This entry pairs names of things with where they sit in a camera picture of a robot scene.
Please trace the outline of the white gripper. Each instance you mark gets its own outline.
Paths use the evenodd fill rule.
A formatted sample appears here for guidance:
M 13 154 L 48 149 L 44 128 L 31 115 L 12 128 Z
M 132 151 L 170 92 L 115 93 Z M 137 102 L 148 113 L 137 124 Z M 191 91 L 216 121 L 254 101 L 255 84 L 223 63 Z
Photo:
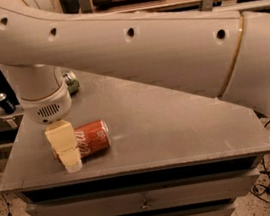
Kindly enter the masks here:
M 72 105 L 67 84 L 62 80 L 55 88 L 49 84 L 18 89 L 18 100 L 31 120 L 49 124 L 45 136 L 65 169 L 70 173 L 80 171 L 83 163 L 73 126 L 70 122 L 60 120 L 70 112 Z

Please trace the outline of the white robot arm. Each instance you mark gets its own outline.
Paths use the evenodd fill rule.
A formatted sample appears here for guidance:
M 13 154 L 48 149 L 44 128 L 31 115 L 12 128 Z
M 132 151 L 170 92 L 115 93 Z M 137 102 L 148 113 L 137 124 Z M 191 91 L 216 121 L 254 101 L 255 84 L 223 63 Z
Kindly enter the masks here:
M 64 67 L 155 84 L 270 117 L 270 14 L 60 14 L 0 0 L 0 68 L 35 122 L 66 116 Z

